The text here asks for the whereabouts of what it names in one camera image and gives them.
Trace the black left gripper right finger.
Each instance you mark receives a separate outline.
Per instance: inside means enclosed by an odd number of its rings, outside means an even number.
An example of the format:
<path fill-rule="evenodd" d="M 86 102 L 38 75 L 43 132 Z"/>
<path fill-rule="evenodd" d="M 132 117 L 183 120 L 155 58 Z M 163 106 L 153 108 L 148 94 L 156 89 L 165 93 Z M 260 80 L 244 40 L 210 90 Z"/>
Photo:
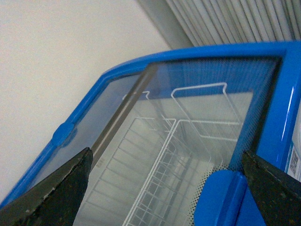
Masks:
<path fill-rule="evenodd" d="M 301 224 L 301 183 L 252 151 L 242 154 L 244 175 L 268 226 Z"/>

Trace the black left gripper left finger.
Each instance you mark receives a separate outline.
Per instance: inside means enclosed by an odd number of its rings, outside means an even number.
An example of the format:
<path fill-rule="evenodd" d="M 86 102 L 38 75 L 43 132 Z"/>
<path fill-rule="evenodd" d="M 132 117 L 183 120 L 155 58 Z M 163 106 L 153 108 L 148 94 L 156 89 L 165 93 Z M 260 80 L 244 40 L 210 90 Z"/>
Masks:
<path fill-rule="evenodd" d="M 71 226 L 85 195 L 92 150 L 88 147 L 0 210 L 2 226 Z"/>

